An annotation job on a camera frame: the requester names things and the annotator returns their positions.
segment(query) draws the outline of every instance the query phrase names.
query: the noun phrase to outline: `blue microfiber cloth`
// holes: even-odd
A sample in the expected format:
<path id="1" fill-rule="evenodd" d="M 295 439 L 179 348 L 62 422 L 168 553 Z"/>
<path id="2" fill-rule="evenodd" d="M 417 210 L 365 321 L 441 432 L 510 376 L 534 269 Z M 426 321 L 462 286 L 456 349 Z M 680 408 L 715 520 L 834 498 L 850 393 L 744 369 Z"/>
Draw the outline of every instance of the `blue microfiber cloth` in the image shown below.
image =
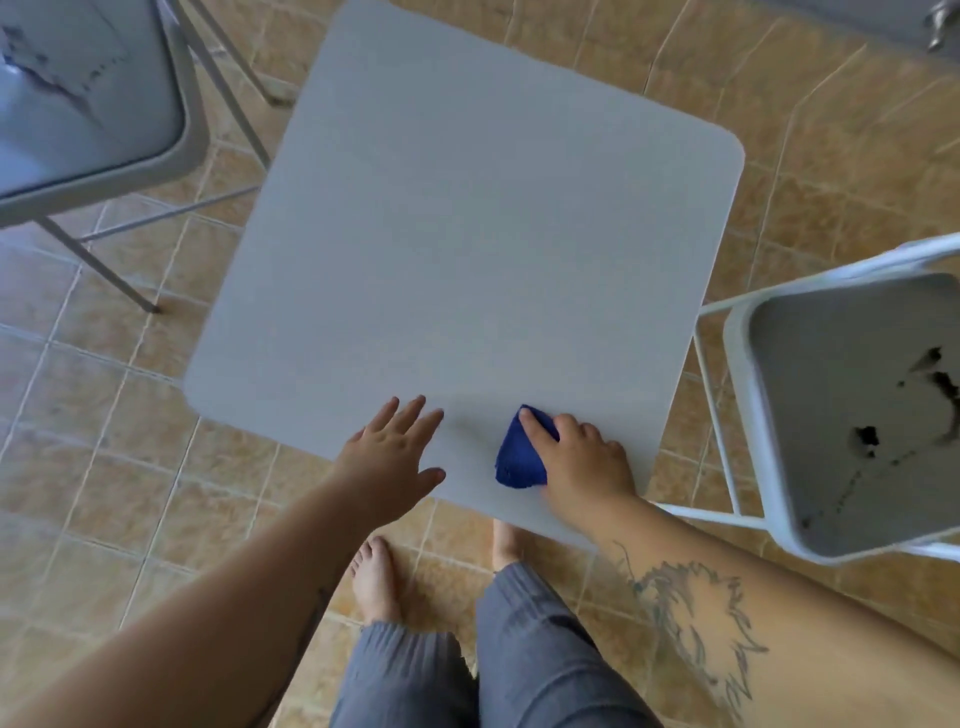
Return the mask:
<path id="1" fill-rule="evenodd" d="M 520 409 L 523 407 L 534 413 L 534 417 L 554 440 L 560 440 L 560 433 L 553 426 L 553 418 L 550 415 L 528 404 L 523 404 Z M 503 438 L 500 452 L 496 454 L 496 482 L 508 488 L 529 488 L 532 485 L 546 483 L 546 468 L 537 451 L 534 450 L 534 446 L 530 444 L 527 433 L 523 431 L 519 409 L 510 420 L 507 436 Z"/>

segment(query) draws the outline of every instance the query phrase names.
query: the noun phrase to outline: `white folding table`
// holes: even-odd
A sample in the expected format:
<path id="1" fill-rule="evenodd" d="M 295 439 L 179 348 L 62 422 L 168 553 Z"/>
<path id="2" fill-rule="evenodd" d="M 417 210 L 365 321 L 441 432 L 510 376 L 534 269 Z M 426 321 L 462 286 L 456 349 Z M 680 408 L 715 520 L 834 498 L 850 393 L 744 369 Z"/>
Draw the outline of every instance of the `white folding table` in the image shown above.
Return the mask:
<path id="1" fill-rule="evenodd" d="M 493 478 L 522 403 L 647 483 L 743 167 L 717 126 L 376 0 L 339 11 L 185 380 L 332 457 L 391 395 L 437 495 L 571 543 Z"/>

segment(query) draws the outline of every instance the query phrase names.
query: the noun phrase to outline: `gray pants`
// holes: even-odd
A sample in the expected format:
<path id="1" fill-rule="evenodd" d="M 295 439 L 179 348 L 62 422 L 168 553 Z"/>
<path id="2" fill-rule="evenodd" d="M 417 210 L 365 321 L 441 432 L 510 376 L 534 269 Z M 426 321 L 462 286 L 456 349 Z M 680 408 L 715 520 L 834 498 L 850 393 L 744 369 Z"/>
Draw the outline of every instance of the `gray pants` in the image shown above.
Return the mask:
<path id="1" fill-rule="evenodd" d="M 453 635 L 377 622 L 353 650 L 331 728 L 631 726 L 660 722 L 580 621 L 522 563 L 477 602 L 474 681 Z"/>

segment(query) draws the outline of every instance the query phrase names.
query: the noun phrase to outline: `hand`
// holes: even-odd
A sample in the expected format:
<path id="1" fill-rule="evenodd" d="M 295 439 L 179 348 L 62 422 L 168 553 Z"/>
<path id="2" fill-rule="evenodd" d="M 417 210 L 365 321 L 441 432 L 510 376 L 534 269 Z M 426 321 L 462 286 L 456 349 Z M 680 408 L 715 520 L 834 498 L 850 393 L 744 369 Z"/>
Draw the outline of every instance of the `hand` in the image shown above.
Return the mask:
<path id="1" fill-rule="evenodd" d="M 600 430 L 558 415 L 553 424 L 560 442 L 550 436 L 530 410 L 520 410 L 520 423 L 546 468 L 543 496 L 550 510 L 568 525 L 586 531 L 586 518 L 599 503 L 636 497 L 627 453 L 615 440 L 604 442 Z"/>
<path id="2" fill-rule="evenodd" d="M 347 440 L 333 461 L 329 482 L 344 488 L 371 530 L 396 521 L 444 482 L 440 468 L 420 471 L 420 457 L 444 418 L 442 409 L 421 417 L 426 397 L 397 412 L 392 398 L 370 423 Z"/>

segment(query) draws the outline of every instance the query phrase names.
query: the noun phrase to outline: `left hand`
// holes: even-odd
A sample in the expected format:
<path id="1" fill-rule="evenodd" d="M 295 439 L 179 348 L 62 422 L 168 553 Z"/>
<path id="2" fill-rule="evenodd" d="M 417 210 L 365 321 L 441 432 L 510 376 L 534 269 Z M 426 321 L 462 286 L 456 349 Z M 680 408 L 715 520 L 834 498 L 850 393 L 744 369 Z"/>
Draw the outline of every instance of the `left hand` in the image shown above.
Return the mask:
<path id="1" fill-rule="evenodd" d="M 444 482 L 442 469 L 420 470 L 423 450 L 444 418 L 442 409 L 421 417 L 425 404 L 420 396 L 397 411 L 400 400 L 392 398 L 333 461 L 329 481 L 355 499 L 372 528 L 396 521 Z"/>

